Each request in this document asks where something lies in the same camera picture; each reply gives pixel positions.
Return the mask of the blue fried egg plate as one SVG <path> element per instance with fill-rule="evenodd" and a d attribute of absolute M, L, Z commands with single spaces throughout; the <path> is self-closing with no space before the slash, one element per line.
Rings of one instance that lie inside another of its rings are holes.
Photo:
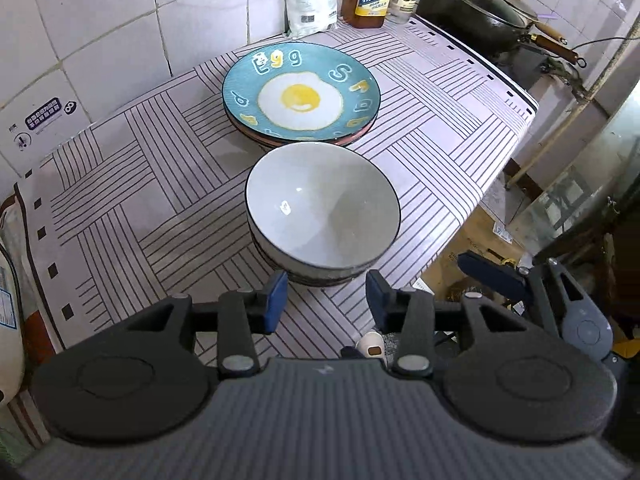
<path fill-rule="evenodd" d="M 337 139 L 378 116 L 382 96 L 366 66 L 348 54 L 304 42 L 256 49 L 235 62 L 222 102 L 242 124 L 281 139 Z"/>

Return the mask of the white ribbed bowl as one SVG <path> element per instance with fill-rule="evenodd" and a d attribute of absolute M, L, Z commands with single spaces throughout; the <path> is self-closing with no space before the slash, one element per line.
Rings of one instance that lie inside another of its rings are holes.
<path fill-rule="evenodd" d="M 284 271 L 288 274 L 288 279 L 290 281 L 297 284 L 309 286 L 309 287 L 323 288 L 323 287 L 332 287 L 332 286 L 345 284 L 354 280 L 355 278 L 358 278 L 358 276 L 365 274 L 367 272 L 367 269 L 363 269 L 357 272 L 352 272 L 351 274 L 343 276 L 342 278 L 311 278 L 310 276 L 305 276 L 303 274 L 285 269 L 284 266 L 281 266 L 280 263 L 276 263 L 275 261 L 270 259 L 267 255 L 260 255 L 260 256 L 262 257 L 262 260 L 264 260 L 265 263 L 267 263 L 268 266 L 270 266 L 271 269 Z"/>
<path fill-rule="evenodd" d="M 255 222 L 251 218 L 247 218 L 247 225 L 250 229 L 250 235 L 252 236 L 254 245 L 256 246 L 259 255 L 267 255 L 270 259 L 276 263 L 280 263 L 285 269 L 294 271 L 296 273 L 310 276 L 311 278 L 342 278 L 352 272 L 357 272 L 363 269 L 369 269 L 378 260 L 373 259 L 366 263 L 356 264 L 356 266 L 348 266 L 347 268 L 329 269 L 322 268 L 322 266 L 314 266 L 310 263 L 304 263 L 295 258 L 285 255 L 281 249 L 277 248 L 275 244 L 266 239 L 265 235 L 259 231 Z"/>

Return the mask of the red striped cloth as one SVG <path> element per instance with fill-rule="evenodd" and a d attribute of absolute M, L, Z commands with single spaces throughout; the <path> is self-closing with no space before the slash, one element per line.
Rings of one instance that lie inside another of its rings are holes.
<path fill-rule="evenodd" d="M 25 349 L 21 390 L 1 408 L 1 454 L 12 462 L 19 462 L 50 440 L 30 388 L 36 368 L 54 356 L 55 350 L 42 318 L 35 279 L 28 267 L 23 215 L 14 195 L 1 205 L 1 245 L 9 252 L 20 285 Z"/>

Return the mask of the white rice cooker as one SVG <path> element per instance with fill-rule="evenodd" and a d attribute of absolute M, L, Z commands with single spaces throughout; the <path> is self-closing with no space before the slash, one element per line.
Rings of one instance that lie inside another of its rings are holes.
<path fill-rule="evenodd" d="M 0 406 L 4 408 L 21 390 L 25 349 L 20 285 L 4 245 L 0 252 Z"/>

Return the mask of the black wok with lid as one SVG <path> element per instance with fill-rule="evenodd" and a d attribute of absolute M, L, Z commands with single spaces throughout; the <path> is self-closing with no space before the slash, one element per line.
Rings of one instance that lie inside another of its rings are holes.
<path fill-rule="evenodd" d="M 518 50 L 524 44 L 574 66 L 587 62 L 567 47 L 566 38 L 541 23 L 521 0 L 419 0 L 416 15 L 485 56 Z"/>

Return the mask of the white salt bag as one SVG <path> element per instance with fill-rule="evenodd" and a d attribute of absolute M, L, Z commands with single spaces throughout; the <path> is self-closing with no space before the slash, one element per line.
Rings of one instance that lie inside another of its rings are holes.
<path fill-rule="evenodd" d="M 285 0 L 288 36 L 300 39 L 337 23 L 337 0 Z"/>

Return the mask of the blue wall sticker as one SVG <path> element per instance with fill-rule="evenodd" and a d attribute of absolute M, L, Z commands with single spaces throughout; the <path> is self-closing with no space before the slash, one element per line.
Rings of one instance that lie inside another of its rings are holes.
<path fill-rule="evenodd" d="M 52 98 L 25 118 L 25 126 L 29 128 L 30 131 L 37 130 L 46 122 L 55 118 L 55 116 L 58 116 L 61 112 L 62 104 L 60 99 Z"/>

